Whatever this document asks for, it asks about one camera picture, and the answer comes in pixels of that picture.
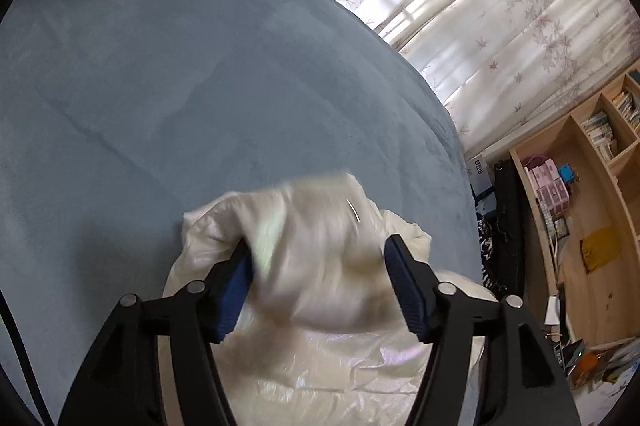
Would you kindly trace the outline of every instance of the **blue gripper pad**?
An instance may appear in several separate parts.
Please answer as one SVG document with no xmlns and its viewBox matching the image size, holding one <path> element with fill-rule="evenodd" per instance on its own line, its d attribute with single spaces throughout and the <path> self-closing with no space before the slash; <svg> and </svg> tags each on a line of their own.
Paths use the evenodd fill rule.
<svg viewBox="0 0 640 426">
<path fill-rule="evenodd" d="M 385 242 L 385 266 L 391 285 L 402 309 L 402 316 L 408 329 L 424 341 L 429 332 L 426 317 L 428 305 L 415 281 L 408 262 L 416 262 L 409 253 L 399 234 L 391 235 Z"/>
<path fill-rule="evenodd" d="M 241 256 L 238 261 L 235 259 L 237 254 Z M 240 241 L 226 267 L 228 281 L 216 298 L 218 319 L 214 332 L 217 343 L 236 328 L 242 305 L 254 280 L 251 250 L 244 240 Z"/>
</svg>

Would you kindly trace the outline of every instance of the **wooden bookshelf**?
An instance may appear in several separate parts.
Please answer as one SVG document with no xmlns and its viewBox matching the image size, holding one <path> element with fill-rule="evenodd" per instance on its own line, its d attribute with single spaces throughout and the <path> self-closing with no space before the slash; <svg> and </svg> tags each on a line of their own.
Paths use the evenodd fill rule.
<svg viewBox="0 0 640 426">
<path fill-rule="evenodd" d="M 640 62 L 629 70 L 640 68 Z M 623 88 L 640 98 L 640 85 L 626 73 L 579 105 L 567 116 L 511 149 L 529 207 L 525 215 L 526 294 L 543 323 L 549 296 L 564 282 L 566 312 L 572 335 L 587 346 L 604 345 L 640 335 L 640 144 L 634 129 L 612 103 Z M 618 143 L 610 161 L 596 150 L 581 123 L 603 110 Z M 556 166 L 569 164 L 579 181 L 572 186 L 565 215 L 570 236 L 561 241 L 559 267 L 535 193 L 523 162 L 543 154 Z M 613 226 L 620 255 L 587 273 L 580 241 L 597 229 Z"/>
</svg>

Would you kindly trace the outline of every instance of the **blue bedspread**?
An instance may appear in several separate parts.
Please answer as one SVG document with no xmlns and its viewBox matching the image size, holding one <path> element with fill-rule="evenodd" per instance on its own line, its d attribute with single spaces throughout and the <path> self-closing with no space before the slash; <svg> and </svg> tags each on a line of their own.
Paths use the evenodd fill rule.
<svg viewBox="0 0 640 426">
<path fill-rule="evenodd" d="M 0 287 L 53 414 L 120 295 L 161 294 L 184 211 L 337 169 L 432 235 L 434 266 L 480 281 L 448 114 L 333 0 L 16 0 L 0 24 Z"/>
</svg>

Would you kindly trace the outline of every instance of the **pink box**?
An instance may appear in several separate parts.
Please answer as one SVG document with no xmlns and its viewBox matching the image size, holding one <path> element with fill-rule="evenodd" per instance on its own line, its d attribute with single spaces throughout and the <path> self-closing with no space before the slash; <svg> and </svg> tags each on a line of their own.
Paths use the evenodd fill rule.
<svg viewBox="0 0 640 426">
<path fill-rule="evenodd" d="M 553 209 L 553 200 L 551 198 L 551 193 L 549 193 L 549 189 L 546 186 L 542 186 L 539 191 L 539 197 L 541 200 L 545 201 L 546 206 L 549 210 Z"/>
<path fill-rule="evenodd" d="M 533 168 L 533 173 L 538 181 L 538 186 L 547 186 L 554 181 L 553 175 L 546 164 Z"/>
<path fill-rule="evenodd" d="M 548 168 L 549 173 L 551 174 L 551 180 L 558 180 L 560 178 L 560 174 L 558 173 L 558 168 L 556 168 L 556 164 L 553 162 L 553 160 L 549 159 L 545 162 L 545 165 Z"/>
<path fill-rule="evenodd" d="M 564 185 L 564 182 L 562 182 L 562 179 L 555 180 L 554 185 L 558 190 L 558 195 L 560 195 L 561 213 L 564 213 L 569 210 L 569 192 L 566 190 L 566 186 Z"/>
<path fill-rule="evenodd" d="M 540 190 L 540 186 L 538 186 L 538 181 L 536 180 L 536 176 L 533 174 L 533 171 L 527 169 L 527 175 L 529 176 L 529 182 L 531 183 L 531 187 L 533 188 L 533 192 L 538 196 L 538 191 Z"/>
<path fill-rule="evenodd" d="M 561 215 L 562 213 L 562 200 L 560 200 L 560 194 L 558 193 L 558 188 L 554 183 L 548 184 L 547 189 L 549 190 L 549 194 L 551 194 L 551 200 L 553 205 L 549 207 L 551 210 L 551 214 L 554 216 Z"/>
</svg>

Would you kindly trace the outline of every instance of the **cable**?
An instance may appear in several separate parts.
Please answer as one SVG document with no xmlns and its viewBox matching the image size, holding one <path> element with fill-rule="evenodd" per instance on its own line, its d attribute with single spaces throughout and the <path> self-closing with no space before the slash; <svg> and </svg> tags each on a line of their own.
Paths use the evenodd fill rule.
<svg viewBox="0 0 640 426">
<path fill-rule="evenodd" d="M 42 398 L 42 394 L 40 393 L 38 381 L 36 380 L 36 376 L 33 373 L 33 368 L 31 367 L 31 363 L 29 362 L 29 355 L 27 354 L 27 349 L 24 348 L 24 343 L 22 342 L 22 338 L 20 337 L 18 327 L 15 324 L 14 316 L 11 314 L 9 305 L 7 305 L 1 290 L 0 318 L 2 318 L 4 326 L 6 327 L 6 331 L 9 333 L 9 338 L 11 339 L 11 342 L 14 346 L 15 355 L 18 357 L 18 362 L 20 362 L 20 368 L 22 369 L 24 380 L 27 382 L 27 387 L 29 389 L 29 392 L 31 393 L 33 403 L 36 405 L 36 409 L 38 410 L 40 419 L 44 423 L 44 426 L 55 426 L 53 420 L 51 419 L 51 415 L 49 414 L 49 410 L 47 410 L 47 405 L 44 403 L 44 399 Z"/>
<path fill-rule="evenodd" d="M 525 167 L 525 168 L 528 167 L 529 164 L 531 164 L 533 161 L 535 161 L 535 159 L 542 159 L 543 161 L 547 161 L 549 159 L 549 157 L 546 156 L 546 155 L 543 155 L 541 153 L 537 153 L 537 154 L 532 155 L 531 157 L 525 159 L 526 162 L 523 164 L 523 167 Z"/>
</svg>

